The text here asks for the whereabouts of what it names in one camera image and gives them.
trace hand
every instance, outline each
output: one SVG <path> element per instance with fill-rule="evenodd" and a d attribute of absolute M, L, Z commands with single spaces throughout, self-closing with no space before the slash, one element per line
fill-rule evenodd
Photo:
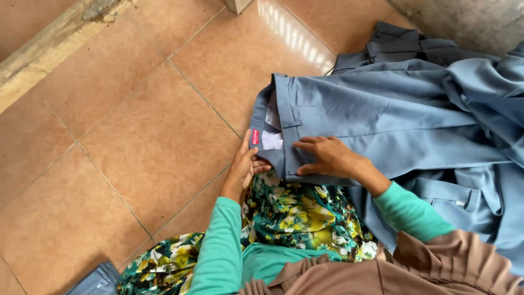
<path fill-rule="evenodd" d="M 368 158 L 353 152 L 335 136 L 306 136 L 293 143 L 293 146 L 312 153 L 316 158 L 315 163 L 298 168 L 298 175 L 318 173 L 352 178 L 375 197 L 384 193 L 391 185 L 391 181 Z"/>
<path fill-rule="evenodd" d="M 255 156 L 258 152 L 257 147 L 249 149 L 250 135 L 251 130 L 248 129 L 240 148 L 231 161 L 222 192 L 220 193 L 221 196 L 228 197 L 237 202 L 240 194 L 247 188 L 255 174 L 271 169 L 269 162 Z"/>

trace red clothing label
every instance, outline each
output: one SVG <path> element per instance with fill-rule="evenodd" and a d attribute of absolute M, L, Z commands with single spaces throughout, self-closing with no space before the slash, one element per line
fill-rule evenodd
<path fill-rule="evenodd" d="M 251 141 L 252 144 L 258 144 L 258 130 L 253 129 L 253 140 Z"/>

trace left hand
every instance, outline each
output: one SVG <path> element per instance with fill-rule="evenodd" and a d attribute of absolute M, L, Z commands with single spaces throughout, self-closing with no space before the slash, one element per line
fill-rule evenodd
<path fill-rule="evenodd" d="M 249 149 L 249 139 L 251 130 L 247 130 L 240 148 L 231 161 L 230 169 L 227 172 L 222 192 L 223 197 L 228 197 L 234 201 L 240 199 L 240 194 L 247 188 L 253 176 L 263 171 L 271 169 L 271 165 L 266 160 L 255 156 L 258 148 Z"/>

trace tile floor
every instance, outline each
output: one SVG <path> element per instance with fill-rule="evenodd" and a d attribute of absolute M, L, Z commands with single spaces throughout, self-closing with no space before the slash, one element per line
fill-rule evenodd
<path fill-rule="evenodd" d="M 324 75 L 378 20 L 411 27 L 385 0 L 140 0 L 0 114 L 0 286 L 62 294 L 204 231 L 270 74 Z"/>

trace right hand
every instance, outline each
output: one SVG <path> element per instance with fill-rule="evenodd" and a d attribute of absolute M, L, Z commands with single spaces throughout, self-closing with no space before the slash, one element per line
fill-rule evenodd
<path fill-rule="evenodd" d="M 312 153 L 316 162 L 306 164 L 297 170 L 297 175 L 312 173 L 352 178 L 362 184 L 373 197 L 383 194 L 391 181 L 376 169 L 371 161 L 350 150 L 335 136 L 302 137 L 293 146 Z"/>
<path fill-rule="evenodd" d="M 358 180 L 360 171 L 372 166 L 369 159 L 350 150 L 335 136 L 305 136 L 293 146 L 312 153 L 316 158 L 315 163 L 298 168 L 298 175 L 318 173 Z"/>

